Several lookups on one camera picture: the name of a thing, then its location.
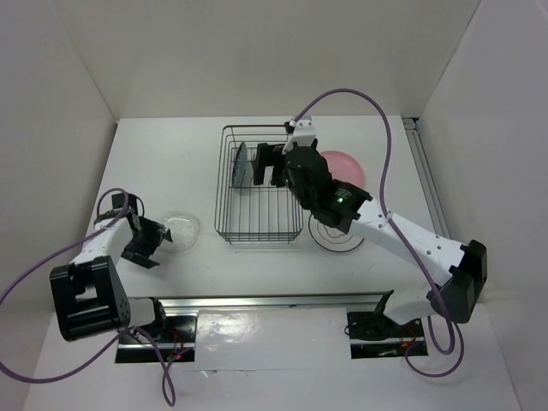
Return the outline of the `blue floral green plate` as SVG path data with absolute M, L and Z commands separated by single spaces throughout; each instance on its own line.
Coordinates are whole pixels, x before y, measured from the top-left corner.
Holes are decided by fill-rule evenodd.
M 232 165 L 232 188 L 243 188 L 247 184 L 247 178 L 249 177 L 247 165 L 247 144 L 241 142 L 235 152 L 235 158 Z

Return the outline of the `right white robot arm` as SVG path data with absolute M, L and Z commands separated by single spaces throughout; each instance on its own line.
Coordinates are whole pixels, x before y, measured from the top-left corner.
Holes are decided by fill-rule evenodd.
M 453 323 L 469 322 L 487 280 L 484 244 L 453 241 L 389 211 L 362 188 L 333 178 L 315 146 L 286 152 L 281 145 L 260 143 L 252 167 L 254 184 L 262 184 L 271 167 L 273 185 L 288 188 L 319 223 L 370 241 L 423 272 L 422 288 L 391 291 L 381 300 L 373 316 L 377 332 L 391 336 L 434 313 Z

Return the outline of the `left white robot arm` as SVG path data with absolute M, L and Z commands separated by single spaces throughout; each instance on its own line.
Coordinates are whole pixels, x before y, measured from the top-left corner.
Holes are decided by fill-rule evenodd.
M 57 322 L 63 338 L 76 341 L 130 325 L 131 308 L 116 266 L 120 259 L 145 269 L 159 265 L 151 259 L 163 242 L 172 241 L 165 225 L 127 211 L 99 215 L 93 237 L 70 264 L 50 274 Z

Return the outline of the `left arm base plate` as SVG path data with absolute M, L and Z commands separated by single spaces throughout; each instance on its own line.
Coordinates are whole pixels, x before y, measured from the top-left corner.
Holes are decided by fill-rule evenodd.
M 168 316 L 163 329 L 148 333 L 158 345 L 162 359 L 172 363 L 190 363 L 195 359 L 195 338 L 198 317 L 196 313 Z M 158 363 L 150 341 L 133 331 L 123 337 L 116 348 L 116 364 Z

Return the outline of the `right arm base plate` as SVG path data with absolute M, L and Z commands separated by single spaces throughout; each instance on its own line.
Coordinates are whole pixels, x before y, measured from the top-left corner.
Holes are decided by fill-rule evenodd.
M 352 360 L 428 356 L 425 331 L 419 319 L 397 325 L 373 312 L 347 312 L 343 330 L 349 339 Z

